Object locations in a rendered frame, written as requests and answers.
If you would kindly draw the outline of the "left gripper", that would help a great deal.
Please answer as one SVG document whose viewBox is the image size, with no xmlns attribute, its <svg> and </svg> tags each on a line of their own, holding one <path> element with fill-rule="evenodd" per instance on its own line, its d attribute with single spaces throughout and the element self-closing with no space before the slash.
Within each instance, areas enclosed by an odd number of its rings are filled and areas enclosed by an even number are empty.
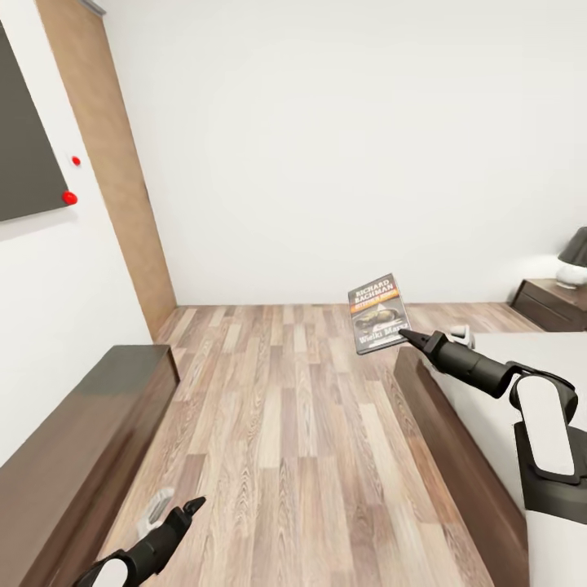
<svg viewBox="0 0 587 587">
<path fill-rule="evenodd" d="M 198 497 L 186 502 L 182 509 L 175 506 L 160 527 L 139 540 L 138 543 L 147 543 L 150 546 L 154 557 L 152 573 L 148 578 L 153 574 L 159 575 L 163 571 L 188 532 L 192 524 L 192 516 L 205 502 L 205 497 Z"/>
</svg>

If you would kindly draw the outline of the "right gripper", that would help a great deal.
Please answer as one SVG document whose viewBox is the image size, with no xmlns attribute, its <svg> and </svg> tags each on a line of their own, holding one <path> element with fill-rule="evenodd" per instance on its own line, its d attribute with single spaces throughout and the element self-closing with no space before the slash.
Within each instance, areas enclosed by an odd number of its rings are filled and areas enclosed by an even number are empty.
<svg viewBox="0 0 587 587">
<path fill-rule="evenodd" d="M 484 357 L 470 348 L 450 342 L 448 335 L 439 330 L 431 334 L 400 329 L 399 334 L 406 337 L 411 346 L 421 349 L 438 372 L 451 375 L 468 385 L 472 371 Z"/>
</svg>

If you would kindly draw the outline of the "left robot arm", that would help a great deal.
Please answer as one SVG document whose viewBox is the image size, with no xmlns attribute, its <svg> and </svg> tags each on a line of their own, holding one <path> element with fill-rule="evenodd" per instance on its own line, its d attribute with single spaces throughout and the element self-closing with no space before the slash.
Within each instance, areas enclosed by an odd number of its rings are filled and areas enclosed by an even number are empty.
<svg viewBox="0 0 587 587">
<path fill-rule="evenodd" d="M 167 519 L 162 513 L 174 497 L 174 489 L 165 487 L 153 496 L 138 521 L 139 542 L 125 552 L 118 549 L 94 565 L 90 565 L 72 587 L 140 587 L 153 574 L 159 575 L 185 537 L 192 516 L 206 502 L 198 497 L 175 506 Z"/>
</svg>

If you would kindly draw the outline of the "hardback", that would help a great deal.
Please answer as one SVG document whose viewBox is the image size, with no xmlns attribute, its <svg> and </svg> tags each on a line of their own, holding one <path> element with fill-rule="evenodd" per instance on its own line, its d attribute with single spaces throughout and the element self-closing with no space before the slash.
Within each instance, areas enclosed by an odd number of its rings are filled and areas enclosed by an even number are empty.
<svg viewBox="0 0 587 587">
<path fill-rule="evenodd" d="M 364 356 L 409 342 L 400 329 L 413 331 L 393 273 L 348 292 L 357 354 Z"/>
</svg>

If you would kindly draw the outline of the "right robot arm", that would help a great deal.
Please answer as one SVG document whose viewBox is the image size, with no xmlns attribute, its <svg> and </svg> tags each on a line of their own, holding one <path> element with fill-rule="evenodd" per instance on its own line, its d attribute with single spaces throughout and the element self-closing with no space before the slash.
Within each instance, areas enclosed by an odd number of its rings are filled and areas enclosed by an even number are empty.
<svg viewBox="0 0 587 587">
<path fill-rule="evenodd" d="M 569 426 L 578 394 L 567 379 L 476 351 L 469 325 L 399 334 L 438 372 L 509 402 L 522 413 L 514 435 L 527 521 L 530 587 L 587 587 L 587 432 Z"/>
</svg>

